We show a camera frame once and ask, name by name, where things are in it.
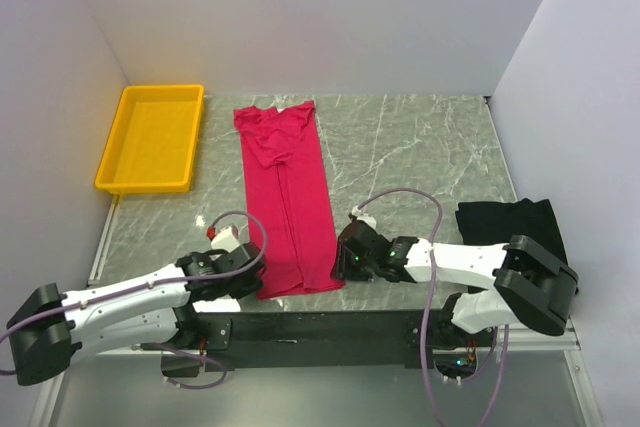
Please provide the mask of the red t shirt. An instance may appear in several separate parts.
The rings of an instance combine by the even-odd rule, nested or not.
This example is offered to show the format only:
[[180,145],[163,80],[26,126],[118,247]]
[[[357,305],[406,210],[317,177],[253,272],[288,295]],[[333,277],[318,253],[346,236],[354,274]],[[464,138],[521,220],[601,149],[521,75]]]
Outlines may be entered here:
[[246,206],[268,236],[260,299],[342,288],[332,277],[337,237],[312,100],[234,111]]

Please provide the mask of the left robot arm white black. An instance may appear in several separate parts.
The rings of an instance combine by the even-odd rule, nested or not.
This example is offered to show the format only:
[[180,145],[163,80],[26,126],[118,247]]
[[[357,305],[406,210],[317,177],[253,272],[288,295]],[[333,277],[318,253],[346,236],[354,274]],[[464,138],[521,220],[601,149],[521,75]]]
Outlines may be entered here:
[[21,386],[49,380],[89,356],[129,345],[186,349],[208,333],[195,303],[242,298],[262,286],[265,254],[255,244],[192,252],[150,274],[106,287],[62,293],[35,289],[1,338]]

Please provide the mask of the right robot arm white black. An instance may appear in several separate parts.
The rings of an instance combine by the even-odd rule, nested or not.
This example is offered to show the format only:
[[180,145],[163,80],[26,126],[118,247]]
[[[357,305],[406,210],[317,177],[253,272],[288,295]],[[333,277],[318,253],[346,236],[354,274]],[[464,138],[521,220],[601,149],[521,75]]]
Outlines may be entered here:
[[431,280],[466,286],[429,314],[426,342],[443,350],[466,346],[482,332],[521,324],[542,335],[564,334],[579,277],[533,239],[469,246],[425,238],[387,239],[353,219],[340,233],[331,275],[345,281],[374,277],[391,283]]

